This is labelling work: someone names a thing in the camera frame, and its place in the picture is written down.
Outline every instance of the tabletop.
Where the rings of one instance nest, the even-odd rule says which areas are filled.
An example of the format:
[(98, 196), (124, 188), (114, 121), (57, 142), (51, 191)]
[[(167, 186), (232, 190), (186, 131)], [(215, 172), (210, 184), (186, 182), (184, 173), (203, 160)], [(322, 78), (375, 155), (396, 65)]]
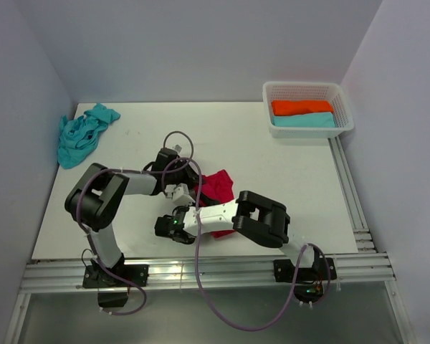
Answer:
[[(91, 163), (141, 169), (156, 158), (163, 139), (181, 130), (194, 142), (194, 159), (203, 174), (225, 169), (234, 195), (250, 190), (283, 203), (291, 217), (289, 232), (318, 245), (326, 254), (357, 253), (333, 155), (326, 139), (275, 139), (261, 102), (113, 103), (121, 118), (101, 134), (97, 149), (80, 165), (59, 167), (32, 259), (76, 259), (88, 248), (82, 230), (64, 202)], [(75, 117), (94, 104), (79, 104)], [(181, 155), (190, 153), (181, 135)], [(118, 246), (127, 258), (192, 257), (194, 245), (157, 237), (157, 217), (174, 205), (163, 194), (124, 196), (113, 221)], [(281, 254), (256, 245), (239, 233), (220, 239), (204, 236), (202, 257)]]

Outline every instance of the plastic basket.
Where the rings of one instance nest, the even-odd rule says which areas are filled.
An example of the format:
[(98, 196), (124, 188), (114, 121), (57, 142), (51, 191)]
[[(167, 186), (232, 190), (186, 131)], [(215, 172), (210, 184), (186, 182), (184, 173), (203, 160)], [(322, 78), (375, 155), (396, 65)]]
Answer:
[[(327, 100), (334, 109), (336, 128), (276, 127), (272, 124), (273, 100)], [(334, 138), (353, 129), (352, 112), (339, 85), (329, 82), (266, 82), (263, 85), (264, 111), (269, 131), (275, 138)]]

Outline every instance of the red cloth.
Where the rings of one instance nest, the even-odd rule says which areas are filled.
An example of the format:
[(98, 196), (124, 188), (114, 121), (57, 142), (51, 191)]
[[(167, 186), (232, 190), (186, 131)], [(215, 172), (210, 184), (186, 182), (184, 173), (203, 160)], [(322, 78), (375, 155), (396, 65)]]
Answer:
[[(234, 194), (232, 192), (233, 181), (225, 170), (218, 171), (211, 176), (203, 176), (205, 184), (202, 185), (201, 192), (210, 199), (216, 199), (221, 204), (232, 201)], [(200, 206), (205, 206), (202, 201), (199, 202)], [(233, 229), (226, 231), (213, 231), (210, 234), (216, 239), (224, 237), (225, 235), (234, 233)]]

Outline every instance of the orange cloth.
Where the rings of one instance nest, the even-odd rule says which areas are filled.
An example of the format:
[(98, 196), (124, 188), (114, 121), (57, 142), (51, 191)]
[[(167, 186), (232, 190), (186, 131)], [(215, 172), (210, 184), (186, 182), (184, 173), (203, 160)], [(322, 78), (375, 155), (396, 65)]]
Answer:
[(326, 100), (274, 100), (272, 110), (276, 116), (305, 115), (307, 113), (332, 113), (333, 107)]

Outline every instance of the folded teal towel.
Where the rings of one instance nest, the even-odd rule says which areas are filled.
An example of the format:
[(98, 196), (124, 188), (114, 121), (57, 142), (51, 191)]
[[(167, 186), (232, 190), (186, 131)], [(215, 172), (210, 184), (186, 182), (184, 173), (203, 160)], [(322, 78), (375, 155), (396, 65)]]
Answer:
[(63, 168), (72, 168), (80, 164), (86, 156), (96, 149), (99, 134), (107, 130), (108, 125), (121, 115), (102, 104), (96, 104), (92, 110), (86, 110), (84, 116), (68, 120), (66, 116), (59, 123), (59, 148), (57, 161)]
[(274, 116), (276, 127), (336, 128), (332, 113), (308, 113), (306, 115)]

